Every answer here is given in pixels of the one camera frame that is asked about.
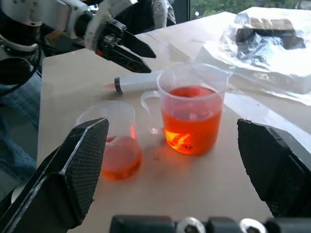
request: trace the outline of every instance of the plastic beaker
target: plastic beaker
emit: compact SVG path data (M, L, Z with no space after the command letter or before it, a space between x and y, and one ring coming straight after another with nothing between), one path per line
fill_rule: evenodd
M157 91L141 96L141 105L151 113L145 99L159 97L167 143L176 151L199 155L215 144L230 72L202 63L183 63L164 71L157 79Z
M111 180L134 175L141 166L142 153L135 136L133 107L122 101L102 101L84 110L77 124L101 117L110 123L101 175Z

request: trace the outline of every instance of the metal bolt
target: metal bolt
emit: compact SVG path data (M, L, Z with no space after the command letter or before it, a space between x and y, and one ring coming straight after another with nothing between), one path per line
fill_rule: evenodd
M264 225L251 218L242 219L239 226L243 233L268 233Z
M177 224L177 233L206 233L202 222L194 217L186 217Z

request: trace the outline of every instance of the cable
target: cable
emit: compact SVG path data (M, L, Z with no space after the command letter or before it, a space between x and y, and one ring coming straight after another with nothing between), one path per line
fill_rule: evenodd
M12 93L13 91L19 89L35 74L35 72L38 70L38 68L40 66L41 57L42 57L42 47L40 44L38 44L38 49L39 49L39 51L38 51L37 61L36 61L36 64L34 65L33 70L31 71L29 77L27 79L25 79L25 81L23 81L22 83L16 84L15 86L13 86L9 90L0 90L0 97L8 95L8 94Z

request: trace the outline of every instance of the wooden table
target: wooden table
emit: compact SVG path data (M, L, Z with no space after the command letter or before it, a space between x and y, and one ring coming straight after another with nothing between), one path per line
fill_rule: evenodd
M194 58L206 40L220 38L234 17L221 13L141 34L138 37L157 54L156 59L145 61L157 70ZM240 115L247 117L247 112L236 108L244 106L241 101L245 99L230 102L239 97L236 86L230 90L232 98L226 96L214 149L206 156L192 158L169 148L163 135L148 132L148 116L140 105L142 93L119 96L104 89L115 77L130 73L88 50L50 57L44 62L38 165L65 139L82 111L102 100L122 100L133 106L143 151L143 164L135 177L119 182L99 179L88 215L80 227L70 232L106 233L115 214L169 215L176 220L186 216L198 219L228 216L235 220L250 217L264 221L270 217L268 207L259 199L245 173L239 154L236 122ZM289 124L311 131L307 117L311 112L305 105L242 90L241 96L254 100L253 104L258 106L260 103L268 111L265 117L273 112L285 121L288 119ZM158 100L149 103L152 109L159 109ZM156 112L160 121L160 110Z

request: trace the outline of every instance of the transparent plastic wrap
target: transparent plastic wrap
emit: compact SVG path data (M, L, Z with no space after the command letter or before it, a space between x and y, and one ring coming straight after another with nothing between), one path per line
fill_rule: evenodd
M174 9L168 0L154 0L153 13L155 29L165 28L167 19L176 24Z
M198 60L234 68L233 77L266 93L311 105L311 11L252 7Z

